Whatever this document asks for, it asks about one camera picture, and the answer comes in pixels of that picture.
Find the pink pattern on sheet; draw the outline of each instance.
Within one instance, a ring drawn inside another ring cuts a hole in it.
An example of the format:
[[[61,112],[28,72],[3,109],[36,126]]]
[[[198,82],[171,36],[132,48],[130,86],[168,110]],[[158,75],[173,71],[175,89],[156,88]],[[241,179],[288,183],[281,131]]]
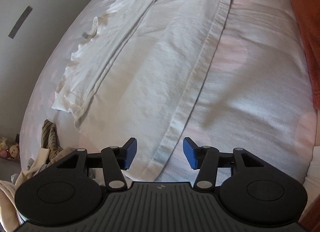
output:
[[[245,64],[247,59],[248,50],[242,41],[233,36],[222,35],[211,68],[232,72]]]
[[[54,72],[52,73],[51,78],[50,78],[50,81],[51,81],[51,82],[52,82],[52,81],[54,80],[54,78],[56,77],[57,72],[58,72],[58,68],[56,68],[56,70],[54,70]]]
[[[42,125],[39,125],[37,130],[37,140],[39,143],[41,143],[41,134],[42,134]]]
[[[80,24],[86,23],[88,21],[92,21],[92,17],[90,17],[89,15],[86,15],[81,21]]]
[[[307,157],[305,147],[312,148],[316,139],[317,114],[307,112],[299,119],[294,134],[294,150],[299,157]]]
[[[43,105],[43,97],[41,96],[39,102],[38,102],[38,110],[40,110],[40,107]]]
[[[55,92],[52,92],[48,100],[48,107],[52,107],[54,103],[54,98],[55,98]]]
[[[32,135],[33,135],[33,124],[31,124],[30,126],[29,126],[29,137],[31,138],[32,137]]]
[[[67,53],[69,53],[70,51],[71,51],[71,49],[73,49],[73,47],[75,46],[75,42],[73,42],[70,46],[69,46],[69,48],[67,49]]]
[[[231,4],[232,9],[245,9],[252,4],[251,0],[233,0]]]
[[[75,34],[72,34],[69,38],[68,38],[68,40],[74,40],[76,38],[76,35]]]
[[[87,149],[88,153],[97,153],[100,152],[92,142],[84,135],[80,135],[78,148],[85,148]]]

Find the white bedsheet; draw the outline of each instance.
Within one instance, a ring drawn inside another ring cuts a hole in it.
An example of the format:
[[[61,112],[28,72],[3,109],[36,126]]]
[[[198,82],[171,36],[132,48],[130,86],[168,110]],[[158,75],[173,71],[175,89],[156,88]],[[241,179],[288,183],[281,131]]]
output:
[[[146,7],[151,1],[141,0],[147,3]],[[146,32],[150,31],[150,24],[139,25],[140,31],[135,31],[132,38],[125,41],[119,55],[113,56],[112,66],[107,65],[105,70],[108,73],[103,73],[100,87],[94,89],[96,96],[81,119],[79,131],[100,149],[104,143],[120,144],[132,136],[136,137],[139,141],[137,154],[126,171],[129,178],[154,181],[169,159],[199,96],[223,31],[230,1],[183,0],[154,45],[145,45],[150,38]],[[156,4],[149,9],[168,14],[174,2],[158,0]],[[136,12],[145,13],[142,7],[136,10],[131,0],[127,0],[121,10],[132,13],[133,18],[140,17],[135,16]],[[86,47],[90,44],[87,43],[82,47],[84,52],[80,50],[72,57],[71,63],[78,62],[77,67],[67,80],[63,78],[68,85],[62,100],[68,99],[67,103],[72,100],[73,107],[76,107],[73,112],[77,112],[82,104],[89,103],[86,94],[91,92],[91,82],[100,82],[100,77],[90,77],[87,72],[94,71],[99,76],[105,66],[100,64],[100,60],[108,60],[114,47],[123,45],[124,37],[117,39],[111,28],[121,27],[121,31],[129,32],[136,24],[136,19],[127,23],[121,14],[113,18],[115,20],[109,21],[110,27],[105,27],[100,36],[92,38],[95,39],[94,48],[92,45]],[[161,21],[162,17],[156,15],[154,20]],[[132,51],[141,45],[144,45],[144,55],[139,52],[133,54]],[[58,94],[55,103],[60,101]],[[77,122],[80,115],[74,115]]]
[[[71,114],[51,106],[54,90],[82,32],[88,32],[92,19],[114,1],[92,0],[46,64],[21,129],[22,168],[26,168],[28,158],[36,156],[46,118],[57,124],[63,147],[97,152],[98,146],[111,145],[93,144],[77,132]],[[149,34],[150,42],[156,41],[157,32]],[[307,64],[290,0],[231,0],[207,80],[181,138],[190,136],[199,145],[210,144],[225,152],[244,147],[303,182],[315,131]],[[156,180],[193,182],[196,174],[183,155],[180,141]],[[220,172],[217,184],[227,176],[227,170]]]

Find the pile of clothes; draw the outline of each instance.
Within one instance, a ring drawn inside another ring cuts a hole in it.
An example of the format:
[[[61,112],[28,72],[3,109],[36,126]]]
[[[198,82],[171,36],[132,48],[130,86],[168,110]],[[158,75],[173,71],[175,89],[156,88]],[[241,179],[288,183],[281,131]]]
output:
[[[45,120],[42,127],[41,148],[39,148],[37,158],[28,160],[27,170],[12,175],[11,183],[0,181],[0,222],[6,232],[14,231],[24,222],[14,202],[14,195],[18,187],[74,150],[75,148],[71,147],[65,149],[60,147],[57,143],[56,125]]]

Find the wall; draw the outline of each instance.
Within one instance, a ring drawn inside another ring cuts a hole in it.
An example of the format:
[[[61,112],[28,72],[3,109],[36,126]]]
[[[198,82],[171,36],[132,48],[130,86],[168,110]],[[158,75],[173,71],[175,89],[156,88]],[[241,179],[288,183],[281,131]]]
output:
[[[90,0],[0,0],[0,135],[20,132],[33,87],[52,51]],[[14,39],[12,27],[33,10]]]
[[[11,175],[20,172],[21,166],[18,160],[0,158],[0,180],[11,182]]]

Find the plush bear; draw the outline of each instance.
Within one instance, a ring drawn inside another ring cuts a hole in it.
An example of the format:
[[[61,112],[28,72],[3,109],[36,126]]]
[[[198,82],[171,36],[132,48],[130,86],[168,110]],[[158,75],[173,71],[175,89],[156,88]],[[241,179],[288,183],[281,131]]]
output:
[[[20,159],[19,144],[4,137],[0,138],[0,157],[6,159]]]
[[[1,138],[0,139],[0,150],[9,150],[9,147],[7,145],[7,140],[6,138]]]
[[[12,159],[10,152],[8,150],[0,150],[0,157],[6,159]]]
[[[10,155],[13,159],[20,159],[18,144],[12,145],[9,149],[9,152],[10,152]]]

